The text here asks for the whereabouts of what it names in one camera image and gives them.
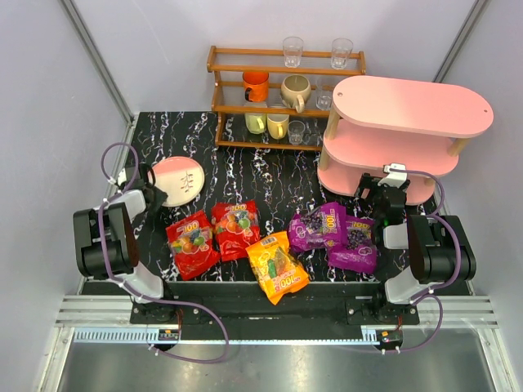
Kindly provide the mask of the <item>pink and cream plate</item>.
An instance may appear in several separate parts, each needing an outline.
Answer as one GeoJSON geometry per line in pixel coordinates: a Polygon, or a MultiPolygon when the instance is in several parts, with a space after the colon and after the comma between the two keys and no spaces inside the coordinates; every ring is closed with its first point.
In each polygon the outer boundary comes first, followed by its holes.
{"type": "Polygon", "coordinates": [[[152,166],[155,186],[167,198],[164,207],[179,207],[193,201],[201,192],[205,178],[202,166],[192,158],[165,158],[152,166]]]}

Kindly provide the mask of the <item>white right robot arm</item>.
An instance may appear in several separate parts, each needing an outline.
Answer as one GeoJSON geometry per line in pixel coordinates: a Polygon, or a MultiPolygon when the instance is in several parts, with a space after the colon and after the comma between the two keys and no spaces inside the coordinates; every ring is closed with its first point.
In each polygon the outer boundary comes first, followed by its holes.
{"type": "Polygon", "coordinates": [[[372,205],[373,243],[409,254],[409,266],[383,284],[384,300],[413,305],[438,289],[474,278],[476,258],[458,216],[441,216],[441,204],[427,216],[406,213],[411,172],[388,169],[383,178],[364,173],[355,192],[372,205]]]}

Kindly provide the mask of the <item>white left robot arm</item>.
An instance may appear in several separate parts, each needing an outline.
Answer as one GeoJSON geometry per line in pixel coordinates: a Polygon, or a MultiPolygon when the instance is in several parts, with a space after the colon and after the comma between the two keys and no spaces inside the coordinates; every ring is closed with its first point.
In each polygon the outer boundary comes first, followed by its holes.
{"type": "Polygon", "coordinates": [[[118,174],[118,198],[102,213],[94,207],[73,214],[74,245],[83,277],[115,283],[134,301],[146,304],[163,300],[167,289],[163,280],[141,263],[132,221],[144,212],[156,212],[167,194],[156,187],[151,166],[139,164],[130,184],[133,173],[133,167],[125,167],[118,174]]]}

